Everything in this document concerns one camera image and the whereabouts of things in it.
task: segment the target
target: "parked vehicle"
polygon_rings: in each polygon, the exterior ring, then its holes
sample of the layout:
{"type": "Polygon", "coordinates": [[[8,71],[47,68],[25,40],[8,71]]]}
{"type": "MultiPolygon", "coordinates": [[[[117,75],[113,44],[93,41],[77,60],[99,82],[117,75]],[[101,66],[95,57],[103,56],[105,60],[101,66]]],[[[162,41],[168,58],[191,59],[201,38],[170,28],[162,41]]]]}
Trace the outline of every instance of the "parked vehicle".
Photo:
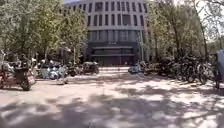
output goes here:
{"type": "Polygon", "coordinates": [[[141,72],[141,66],[139,64],[135,64],[134,66],[131,66],[128,69],[128,72],[132,75],[140,73],[141,72]]]}
{"type": "Polygon", "coordinates": [[[96,62],[85,62],[82,68],[82,74],[91,73],[99,74],[99,65],[96,62]]]}
{"type": "Polygon", "coordinates": [[[0,88],[20,86],[24,91],[30,91],[29,68],[10,66],[8,62],[4,61],[6,54],[3,51],[1,52],[3,54],[3,60],[1,62],[0,88]]]}

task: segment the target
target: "bicycle wheel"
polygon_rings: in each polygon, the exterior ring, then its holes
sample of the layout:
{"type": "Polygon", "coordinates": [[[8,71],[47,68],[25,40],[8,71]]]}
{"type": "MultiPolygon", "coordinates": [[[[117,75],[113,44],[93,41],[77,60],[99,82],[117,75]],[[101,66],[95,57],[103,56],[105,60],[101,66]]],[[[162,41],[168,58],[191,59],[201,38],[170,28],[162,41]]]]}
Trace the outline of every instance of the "bicycle wheel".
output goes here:
{"type": "Polygon", "coordinates": [[[202,85],[207,83],[207,75],[206,75],[206,68],[203,65],[200,65],[199,71],[198,71],[198,79],[201,82],[202,85]]]}
{"type": "Polygon", "coordinates": [[[187,81],[188,83],[193,83],[195,81],[195,72],[192,66],[187,68],[187,81]]]}

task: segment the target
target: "pavement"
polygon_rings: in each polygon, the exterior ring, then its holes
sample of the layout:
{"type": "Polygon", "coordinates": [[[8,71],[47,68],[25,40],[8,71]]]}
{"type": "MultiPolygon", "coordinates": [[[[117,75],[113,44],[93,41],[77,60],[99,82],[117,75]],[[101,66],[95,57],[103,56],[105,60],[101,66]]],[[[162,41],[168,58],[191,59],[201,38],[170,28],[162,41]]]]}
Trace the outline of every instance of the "pavement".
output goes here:
{"type": "Polygon", "coordinates": [[[29,92],[0,90],[0,113],[9,128],[224,128],[223,94],[211,82],[105,68],[64,86],[38,81],[29,92]]]}

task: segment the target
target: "building facade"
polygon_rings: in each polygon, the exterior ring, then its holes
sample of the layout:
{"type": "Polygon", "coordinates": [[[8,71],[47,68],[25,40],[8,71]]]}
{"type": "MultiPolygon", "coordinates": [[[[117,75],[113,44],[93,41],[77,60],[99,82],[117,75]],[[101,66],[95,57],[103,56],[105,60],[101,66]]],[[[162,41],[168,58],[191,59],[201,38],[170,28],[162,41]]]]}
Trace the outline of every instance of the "building facade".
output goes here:
{"type": "Polygon", "coordinates": [[[85,12],[85,59],[101,65],[134,64],[149,59],[148,8],[145,0],[80,0],[66,3],[85,12]]]}

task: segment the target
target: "tree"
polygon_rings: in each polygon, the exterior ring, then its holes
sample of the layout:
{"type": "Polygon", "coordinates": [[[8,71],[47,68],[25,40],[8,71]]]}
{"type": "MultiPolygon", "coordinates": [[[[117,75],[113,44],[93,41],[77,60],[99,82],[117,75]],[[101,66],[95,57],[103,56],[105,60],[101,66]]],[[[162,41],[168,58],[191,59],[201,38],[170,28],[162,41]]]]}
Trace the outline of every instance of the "tree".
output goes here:
{"type": "Polygon", "coordinates": [[[59,13],[60,4],[56,0],[39,1],[36,19],[32,22],[35,51],[44,51],[45,59],[48,53],[55,49],[60,40],[60,24],[62,14],[59,13]]]}
{"type": "Polygon", "coordinates": [[[28,54],[28,47],[31,42],[30,23],[35,16],[37,9],[36,1],[21,0],[12,1],[4,4],[1,7],[2,18],[1,26],[4,26],[1,31],[1,37],[4,42],[4,49],[6,47],[11,51],[28,54]]]}
{"type": "Polygon", "coordinates": [[[66,42],[66,45],[73,48],[74,61],[78,61],[80,47],[86,39],[85,15],[82,10],[71,11],[67,10],[61,23],[61,39],[66,42]]]}
{"type": "Polygon", "coordinates": [[[149,8],[149,30],[156,55],[200,54],[202,36],[194,8],[188,4],[174,5],[169,0],[158,0],[149,8]]]}

